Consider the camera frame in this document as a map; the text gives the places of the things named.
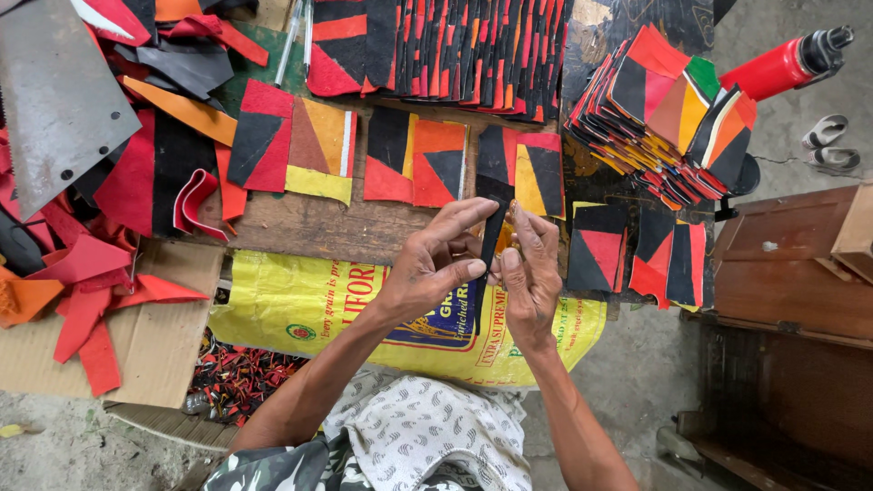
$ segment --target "saw blade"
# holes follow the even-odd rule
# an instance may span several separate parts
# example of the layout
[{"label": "saw blade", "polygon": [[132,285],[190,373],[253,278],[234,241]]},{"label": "saw blade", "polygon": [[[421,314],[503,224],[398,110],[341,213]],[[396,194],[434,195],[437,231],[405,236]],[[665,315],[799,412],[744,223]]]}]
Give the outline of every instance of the saw blade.
[{"label": "saw blade", "polygon": [[0,17],[0,86],[23,221],[141,126],[70,0]]}]

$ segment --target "hand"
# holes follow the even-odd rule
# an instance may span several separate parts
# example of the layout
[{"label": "hand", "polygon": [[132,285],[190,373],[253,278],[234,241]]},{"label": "hand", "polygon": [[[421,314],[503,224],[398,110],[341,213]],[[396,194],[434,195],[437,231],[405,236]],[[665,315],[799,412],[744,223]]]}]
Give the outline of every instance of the hand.
[{"label": "hand", "polygon": [[482,276],[482,243],[465,231],[497,208],[496,202],[483,197],[455,201],[424,230],[409,236],[382,290],[370,302],[385,325],[414,321],[443,303],[451,290]]},{"label": "hand", "polygon": [[506,326],[525,357],[556,350],[552,319],[563,282],[558,275],[558,227],[513,201],[512,221],[525,253],[507,247],[498,277],[509,292]]}]

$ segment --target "camouflage clothing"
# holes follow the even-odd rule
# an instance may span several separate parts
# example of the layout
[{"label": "camouflage clothing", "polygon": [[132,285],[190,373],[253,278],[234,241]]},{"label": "camouflage clothing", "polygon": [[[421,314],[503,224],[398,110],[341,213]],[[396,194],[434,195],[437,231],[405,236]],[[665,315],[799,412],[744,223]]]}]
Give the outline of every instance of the camouflage clothing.
[{"label": "camouflage clothing", "polygon": [[[212,474],[203,491],[368,491],[373,489],[358,467],[343,430],[327,441],[319,433],[298,447],[240,450]],[[476,478],[449,462],[441,464],[416,491],[482,491]]]}]

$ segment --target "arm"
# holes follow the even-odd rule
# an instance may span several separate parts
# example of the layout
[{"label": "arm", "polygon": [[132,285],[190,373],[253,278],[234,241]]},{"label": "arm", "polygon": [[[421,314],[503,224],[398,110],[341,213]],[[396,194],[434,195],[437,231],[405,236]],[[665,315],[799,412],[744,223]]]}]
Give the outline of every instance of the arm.
[{"label": "arm", "polygon": [[474,198],[447,204],[409,237],[382,290],[311,362],[288,378],[239,430],[228,454],[309,441],[373,350],[401,322],[427,314],[449,291],[485,272],[467,228],[497,203]]},{"label": "arm", "polygon": [[540,386],[564,481],[572,490],[636,490],[633,474],[558,356],[552,335],[562,287],[557,267],[558,227],[522,211],[516,202],[512,221],[526,263],[514,249],[503,252],[499,274],[509,292],[506,323]]}]

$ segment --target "person's left hand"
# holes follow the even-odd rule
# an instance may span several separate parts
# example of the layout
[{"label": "person's left hand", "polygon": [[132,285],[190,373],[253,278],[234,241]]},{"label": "person's left hand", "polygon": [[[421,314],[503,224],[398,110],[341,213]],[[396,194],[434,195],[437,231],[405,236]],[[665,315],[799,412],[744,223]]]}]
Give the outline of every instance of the person's left hand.
[{"label": "person's left hand", "polygon": [[483,197],[446,204],[433,221],[403,244],[382,290],[370,302],[386,325],[414,321],[446,295],[485,272],[482,243],[466,230],[485,220],[498,204]]}]

